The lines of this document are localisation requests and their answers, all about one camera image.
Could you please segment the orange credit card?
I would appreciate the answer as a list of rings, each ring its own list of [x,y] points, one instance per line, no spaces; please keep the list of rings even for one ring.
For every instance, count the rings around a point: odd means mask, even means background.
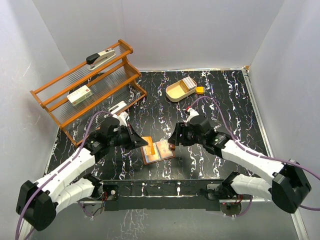
[[[155,151],[152,137],[151,136],[143,136],[142,139],[147,142],[147,145],[142,147],[144,154],[146,156],[154,155],[156,153],[156,151]]]

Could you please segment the stack of credit cards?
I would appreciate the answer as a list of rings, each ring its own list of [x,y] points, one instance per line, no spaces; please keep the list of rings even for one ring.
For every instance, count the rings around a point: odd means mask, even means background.
[[[197,84],[195,83],[195,81],[192,78],[190,78],[189,76],[183,78],[182,82],[185,85],[187,91],[191,91],[197,87]]]

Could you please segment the brown leather card holder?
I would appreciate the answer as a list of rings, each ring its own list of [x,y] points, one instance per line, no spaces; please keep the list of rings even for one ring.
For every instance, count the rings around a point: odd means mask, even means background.
[[[168,143],[167,140],[157,141],[153,143],[154,154],[147,154],[148,146],[140,148],[142,159],[145,165],[150,165],[156,162],[169,160],[175,157],[176,146]]]

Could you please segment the beige oval tray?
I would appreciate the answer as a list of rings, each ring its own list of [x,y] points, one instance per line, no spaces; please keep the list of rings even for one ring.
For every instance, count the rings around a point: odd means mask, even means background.
[[[166,97],[171,102],[174,102],[174,103],[181,101],[182,99],[190,96],[191,94],[193,94],[195,92],[196,92],[196,88],[188,91],[186,86],[184,85],[182,79],[169,85],[165,90]]]

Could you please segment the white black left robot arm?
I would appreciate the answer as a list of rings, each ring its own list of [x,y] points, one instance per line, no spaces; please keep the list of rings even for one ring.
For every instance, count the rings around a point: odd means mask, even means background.
[[[112,147],[133,150],[148,145],[121,116],[108,116],[91,133],[76,152],[51,173],[32,182],[27,180],[19,190],[16,213],[19,222],[27,221],[35,230],[46,229],[56,215],[83,198],[99,199],[103,195],[100,180],[87,174],[87,169],[105,157]]]

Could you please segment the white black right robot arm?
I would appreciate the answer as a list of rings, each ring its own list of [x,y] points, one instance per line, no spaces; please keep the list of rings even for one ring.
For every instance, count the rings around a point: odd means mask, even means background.
[[[273,201],[281,210],[293,214],[312,189],[298,163],[280,163],[249,148],[239,147],[229,134],[216,131],[203,115],[193,116],[187,122],[178,122],[168,143],[185,147],[202,145],[208,153],[256,174],[246,176],[234,171],[220,185],[202,189],[206,196],[219,199],[257,196]]]

